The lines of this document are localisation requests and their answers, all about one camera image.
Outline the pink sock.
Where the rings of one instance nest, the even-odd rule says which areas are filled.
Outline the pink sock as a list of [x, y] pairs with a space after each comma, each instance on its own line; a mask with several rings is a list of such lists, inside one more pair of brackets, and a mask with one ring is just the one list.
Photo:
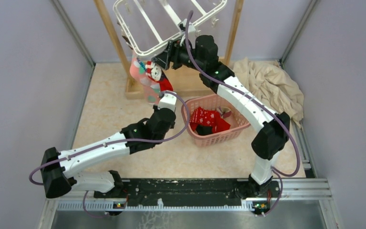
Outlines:
[[137, 54], [132, 52], [132, 63], [130, 66], [130, 75], [136, 82], [142, 86], [144, 98], [149, 104], [158, 104], [159, 98], [159, 85], [151, 81], [146, 75], [145, 60], [138, 58]]

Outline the red patterned sock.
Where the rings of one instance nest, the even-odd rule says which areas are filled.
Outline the red patterned sock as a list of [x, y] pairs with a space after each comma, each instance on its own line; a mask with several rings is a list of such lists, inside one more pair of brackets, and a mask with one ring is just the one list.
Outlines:
[[216, 110], [206, 110], [197, 107], [190, 115], [190, 128], [195, 131], [201, 125], [205, 127], [215, 127], [217, 120], [221, 118], [221, 114]]

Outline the pink plastic laundry basket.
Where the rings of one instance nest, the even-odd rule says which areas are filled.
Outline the pink plastic laundry basket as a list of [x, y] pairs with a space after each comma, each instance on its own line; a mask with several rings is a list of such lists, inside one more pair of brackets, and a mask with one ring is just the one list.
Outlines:
[[197, 146], [210, 146], [234, 139], [250, 126], [227, 100], [213, 94], [189, 99], [182, 105], [187, 133]]

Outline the striped maroon purple sock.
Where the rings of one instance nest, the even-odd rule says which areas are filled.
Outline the striped maroon purple sock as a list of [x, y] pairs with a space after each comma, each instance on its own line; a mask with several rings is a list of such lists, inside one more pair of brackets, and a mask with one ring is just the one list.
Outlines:
[[222, 119], [226, 119], [232, 115], [232, 110], [229, 107], [218, 107], [217, 111]]

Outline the red plain sock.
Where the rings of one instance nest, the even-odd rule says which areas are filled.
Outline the red plain sock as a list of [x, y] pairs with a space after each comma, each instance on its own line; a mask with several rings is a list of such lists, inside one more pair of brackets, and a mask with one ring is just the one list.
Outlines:
[[219, 133], [223, 131], [229, 130], [231, 125], [222, 119], [220, 116], [216, 117], [214, 126], [213, 126], [213, 133]]

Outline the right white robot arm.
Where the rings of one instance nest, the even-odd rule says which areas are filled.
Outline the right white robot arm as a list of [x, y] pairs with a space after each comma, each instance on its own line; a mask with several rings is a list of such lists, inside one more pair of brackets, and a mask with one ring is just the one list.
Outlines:
[[206, 87], [246, 118], [257, 133], [251, 143], [256, 161], [250, 174], [249, 190], [256, 197], [267, 192], [275, 155], [289, 140], [289, 115], [264, 106], [240, 83], [234, 72], [219, 60], [218, 46], [211, 35], [197, 37], [194, 46], [188, 40], [170, 40], [165, 49], [151, 60], [164, 70], [182, 66], [197, 70]]

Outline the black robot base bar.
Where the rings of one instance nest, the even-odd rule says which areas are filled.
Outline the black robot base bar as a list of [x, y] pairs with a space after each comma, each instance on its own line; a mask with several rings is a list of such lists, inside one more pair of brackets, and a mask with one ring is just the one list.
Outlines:
[[59, 210], [86, 209], [118, 215], [125, 211], [249, 211], [264, 214], [282, 192], [278, 181], [257, 187], [248, 179], [139, 179], [123, 181], [119, 192], [74, 195], [61, 200]]

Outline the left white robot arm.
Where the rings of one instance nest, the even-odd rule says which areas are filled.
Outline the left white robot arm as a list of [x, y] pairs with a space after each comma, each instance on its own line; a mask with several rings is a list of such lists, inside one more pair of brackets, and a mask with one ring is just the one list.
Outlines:
[[46, 198], [59, 198], [77, 190], [94, 191], [98, 198], [119, 197], [124, 184], [117, 171], [92, 173], [85, 169], [155, 147], [174, 128], [175, 120], [173, 110], [155, 108], [150, 118], [130, 124], [99, 142], [72, 150], [45, 150], [40, 171]]

